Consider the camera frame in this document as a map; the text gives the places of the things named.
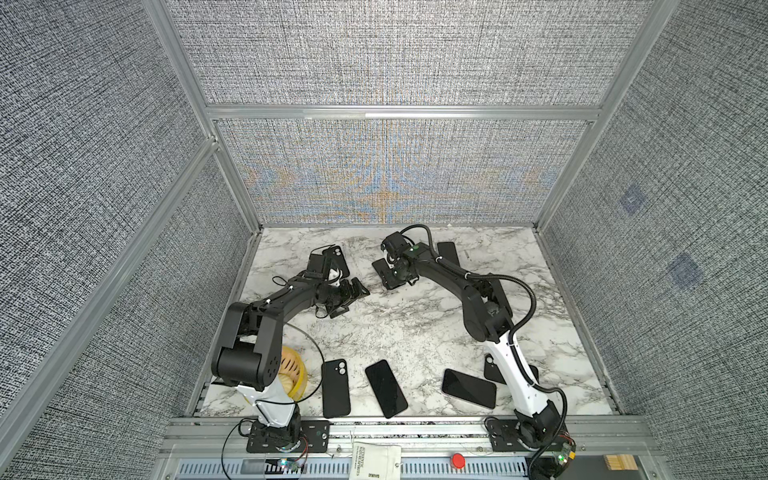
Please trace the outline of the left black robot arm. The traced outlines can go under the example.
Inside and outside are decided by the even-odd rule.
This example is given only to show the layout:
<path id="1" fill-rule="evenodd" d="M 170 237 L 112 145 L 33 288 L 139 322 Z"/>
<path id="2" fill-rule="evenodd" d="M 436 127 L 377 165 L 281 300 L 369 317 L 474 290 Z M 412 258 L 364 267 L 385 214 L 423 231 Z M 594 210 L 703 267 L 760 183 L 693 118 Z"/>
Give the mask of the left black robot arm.
<path id="1" fill-rule="evenodd" d="M 215 340 L 211 372 L 250 399 L 261 425 L 290 430 L 298 425 L 300 415 L 298 402 L 285 393 L 278 380 L 284 328 L 294 316 L 311 307 L 321 306 L 330 318 L 335 318 L 369 295 L 357 278 L 295 276 L 263 300 L 235 302 L 227 308 Z"/>

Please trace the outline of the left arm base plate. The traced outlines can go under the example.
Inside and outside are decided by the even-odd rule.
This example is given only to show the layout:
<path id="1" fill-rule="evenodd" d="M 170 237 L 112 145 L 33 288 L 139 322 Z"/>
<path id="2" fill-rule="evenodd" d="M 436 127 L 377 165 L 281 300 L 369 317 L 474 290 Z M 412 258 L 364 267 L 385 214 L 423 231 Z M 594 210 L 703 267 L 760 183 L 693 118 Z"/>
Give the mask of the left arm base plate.
<path id="1" fill-rule="evenodd" d="M 329 430 L 330 422 L 325 420 L 301 420 L 287 427 L 268 427 L 255 422 L 249 429 L 245 449 L 248 453 L 326 453 Z"/>

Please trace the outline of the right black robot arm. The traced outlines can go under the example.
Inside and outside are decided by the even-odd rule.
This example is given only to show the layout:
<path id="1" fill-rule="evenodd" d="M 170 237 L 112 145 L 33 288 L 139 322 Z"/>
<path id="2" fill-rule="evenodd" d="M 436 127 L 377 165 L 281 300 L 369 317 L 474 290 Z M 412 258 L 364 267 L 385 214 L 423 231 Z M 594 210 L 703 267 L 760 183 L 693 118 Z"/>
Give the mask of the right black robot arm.
<path id="1" fill-rule="evenodd" d="M 388 289 L 413 285 L 426 278 L 460 300 L 465 330 L 488 348 L 511 392 L 522 443 L 530 449 L 548 448 L 562 430 L 567 411 L 560 411 L 549 398 L 562 390 L 544 387 L 535 379 L 516 338 L 517 331 L 536 310 L 536 296 L 531 288 L 508 275 L 467 271 L 424 243 L 388 251 L 380 277 Z M 529 296 L 529 310 L 519 322 L 513 321 L 504 281 L 521 286 Z"/>

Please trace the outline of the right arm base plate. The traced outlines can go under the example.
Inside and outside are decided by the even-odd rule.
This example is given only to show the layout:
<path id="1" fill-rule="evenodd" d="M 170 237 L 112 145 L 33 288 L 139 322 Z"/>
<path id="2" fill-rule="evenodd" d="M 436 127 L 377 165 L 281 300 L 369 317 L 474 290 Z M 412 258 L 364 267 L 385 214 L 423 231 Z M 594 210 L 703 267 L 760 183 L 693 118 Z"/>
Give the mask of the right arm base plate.
<path id="1" fill-rule="evenodd" d="M 493 452 L 524 452 L 527 447 L 521 442 L 519 421 L 489 416 L 483 420 Z"/>

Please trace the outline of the black phone screen up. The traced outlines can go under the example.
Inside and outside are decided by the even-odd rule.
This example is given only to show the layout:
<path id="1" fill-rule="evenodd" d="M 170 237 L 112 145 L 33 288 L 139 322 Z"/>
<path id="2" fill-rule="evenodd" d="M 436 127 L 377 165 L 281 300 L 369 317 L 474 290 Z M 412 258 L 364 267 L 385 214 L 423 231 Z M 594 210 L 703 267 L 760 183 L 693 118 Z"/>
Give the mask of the black phone screen up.
<path id="1" fill-rule="evenodd" d="M 456 267 L 460 266 L 458 251 L 456 248 L 456 244 L 454 242 L 451 242 L 451 241 L 438 242 L 437 251 L 438 251 L 438 256 L 441 257 L 443 260 L 446 260 L 447 262 L 451 263 L 452 265 L 455 265 Z"/>

